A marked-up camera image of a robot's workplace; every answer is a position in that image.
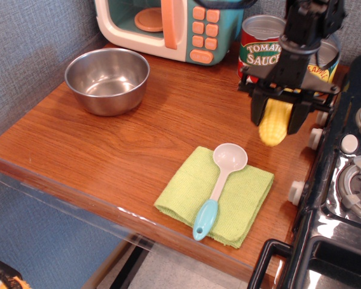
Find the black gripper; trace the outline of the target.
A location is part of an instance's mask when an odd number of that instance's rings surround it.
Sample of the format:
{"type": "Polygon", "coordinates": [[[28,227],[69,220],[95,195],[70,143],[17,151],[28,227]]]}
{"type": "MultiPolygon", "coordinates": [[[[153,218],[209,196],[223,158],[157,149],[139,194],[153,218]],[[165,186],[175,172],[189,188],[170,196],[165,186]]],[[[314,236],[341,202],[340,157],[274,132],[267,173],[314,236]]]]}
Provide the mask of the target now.
{"type": "Polygon", "coordinates": [[[309,113],[331,112],[333,99],[340,88],[322,82],[307,70],[321,42],[301,47],[288,42],[281,46],[280,59],[276,64],[242,68],[238,90],[251,97],[251,121],[256,126],[260,125],[264,117],[269,98],[293,104],[288,123],[288,135],[292,135],[299,131],[309,113]]]}

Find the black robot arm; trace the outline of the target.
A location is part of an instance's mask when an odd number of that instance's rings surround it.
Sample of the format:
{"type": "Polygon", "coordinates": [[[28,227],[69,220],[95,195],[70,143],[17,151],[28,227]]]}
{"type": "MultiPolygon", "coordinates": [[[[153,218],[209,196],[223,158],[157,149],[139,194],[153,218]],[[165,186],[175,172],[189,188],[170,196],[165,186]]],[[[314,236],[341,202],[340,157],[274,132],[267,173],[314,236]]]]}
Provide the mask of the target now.
{"type": "Polygon", "coordinates": [[[251,121],[260,125],[270,99],[292,104],[288,134],[298,132],[309,113],[330,112],[340,88],[321,81],[308,70],[323,39],[339,30],[346,16],[343,1],[287,1],[282,48],[271,67],[244,67],[239,90],[251,96],[251,121]]]}

